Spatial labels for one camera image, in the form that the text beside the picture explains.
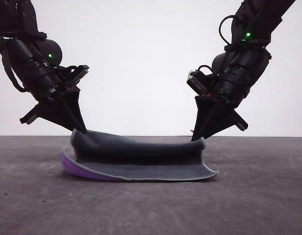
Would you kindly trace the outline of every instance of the white backdrop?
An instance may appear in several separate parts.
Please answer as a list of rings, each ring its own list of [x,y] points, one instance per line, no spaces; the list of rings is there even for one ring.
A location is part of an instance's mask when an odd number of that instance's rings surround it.
[[[39,30],[59,43],[62,65],[90,67],[79,84],[88,129],[120,135],[191,135],[196,95],[190,70],[223,52],[222,18],[241,0],[32,0]],[[226,136],[302,136],[302,0],[274,31],[268,68],[236,110],[249,128]],[[231,20],[223,26],[230,39]],[[0,61],[0,135],[69,135],[43,119],[21,125],[34,105]]]

